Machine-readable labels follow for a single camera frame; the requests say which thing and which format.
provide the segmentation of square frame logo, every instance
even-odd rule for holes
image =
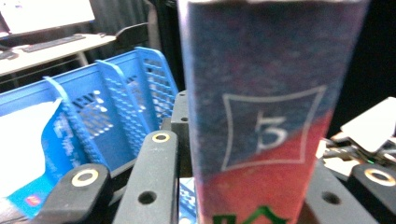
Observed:
[[[326,89],[326,86],[318,86],[307,91],[265,97],[223,94],[228,138],[221,170],[304,163],[308,131]],[[250,160],[252,156],[282,148],[295,136],[299,139],[296,152]]]

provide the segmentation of white paper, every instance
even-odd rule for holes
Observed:
[[[396,98],[389,97],[341,127],[353,141],[371,153],[377,152],[395,131]]]
[[[0,197],[7,197],[45,173],[41,135],[61,101],[0,117]]]

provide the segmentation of metal grommet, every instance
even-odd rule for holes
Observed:
[[[163,142],[167,142],[170,138],[171,136],[169,136],[169,134],[167,133],[157,133],[154,136],[152,136],[152,141],[156,143],[163,143]]]
[[[396,180],[393,178],[393,176],[377,170],[377,169],[367,169],[364,171],[364,174],[369,178],[371,181],[374,181],[377,184],[380,184],[382,186],[387,186],[387,187],[392,187],[396,185]],[[378,178],[376,175],[380,175],[384,177],[384,179]]]
[[[90,175],[90,178],[81,180],[83,175]],[[78,172],[72,179],[72,185],[75,187],[85,187],[93,183],[99,176],[99,173],[93,169],[82,170]]]

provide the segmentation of box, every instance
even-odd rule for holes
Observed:
[[[200,223],[297,221],[368,3],[178,2]]]

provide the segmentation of computer monitor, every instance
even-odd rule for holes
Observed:
[[[0,13],[7,25],[2,29],[7,28],[8,35],[30,34],[95,19],[89,0],[0,0]],[[4,38],[5,31],[0,32]]]

